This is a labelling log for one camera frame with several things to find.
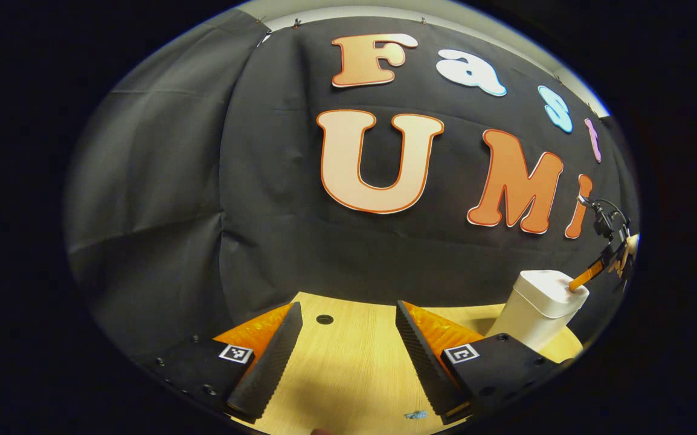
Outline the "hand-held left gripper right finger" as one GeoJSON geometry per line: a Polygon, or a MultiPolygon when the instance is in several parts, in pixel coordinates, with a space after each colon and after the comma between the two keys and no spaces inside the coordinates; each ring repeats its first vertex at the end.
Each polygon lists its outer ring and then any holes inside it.
{"type": "Polygon", "coordinates": [[[399,336],[429,404],[445,425],[508,407],[573,360],[573,333],[567,327],[538,352],[507,333],[487,333],[501,304],[396,305],[399,336]]]}

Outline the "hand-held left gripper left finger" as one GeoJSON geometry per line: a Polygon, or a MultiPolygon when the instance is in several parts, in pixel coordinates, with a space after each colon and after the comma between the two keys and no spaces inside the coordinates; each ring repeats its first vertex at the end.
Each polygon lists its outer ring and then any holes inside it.
{"type": "Polygon", "coordinates": [[[217,335],[193,335],[144,368],[202,407],[253,424],[279,386],[303,327],[295,301],[217,335]]]}

